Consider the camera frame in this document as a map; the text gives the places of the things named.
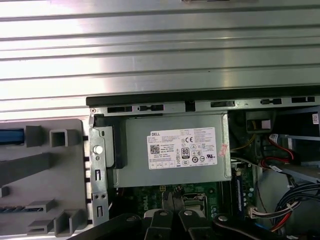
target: label sticker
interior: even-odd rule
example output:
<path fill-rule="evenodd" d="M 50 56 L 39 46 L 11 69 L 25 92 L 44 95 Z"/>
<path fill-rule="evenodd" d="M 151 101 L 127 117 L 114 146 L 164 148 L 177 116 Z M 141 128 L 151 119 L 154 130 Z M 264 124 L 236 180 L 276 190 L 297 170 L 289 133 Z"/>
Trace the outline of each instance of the label sticker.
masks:
<path fill-rule="evenodd" d="M 228 145 L 227 144 L 222 144 L 220 151 L 218 153 L 219 157 L 224 157 L 227 153 Z"/>
<path fill-rule="evenodd" d="M 319 115 L 317 113 L 312 114 L 312 122 L 313 124 L 319 124 Z"/>
<path fill-rule="evenodd" d="M 276 171 L 276 172 L 278 172 L 278 173 L 282 173 L 282 170 L 281 170 L 280 168 L 276 167 L 276 166 L 270 165 L 269 167 L 270 167 L 273 171 Z"/>
<path fill-rule="evenodd" d="M 269 139 L 277 144 L 278 143 L 278 137 L 279 137 L 278 134 L 271 134 L 269 136 Z"/>
<path fill-rule="evenodd" d="M 214 127 L 152 131 L 146 140 L 150 170 L 218 164 Z"/>

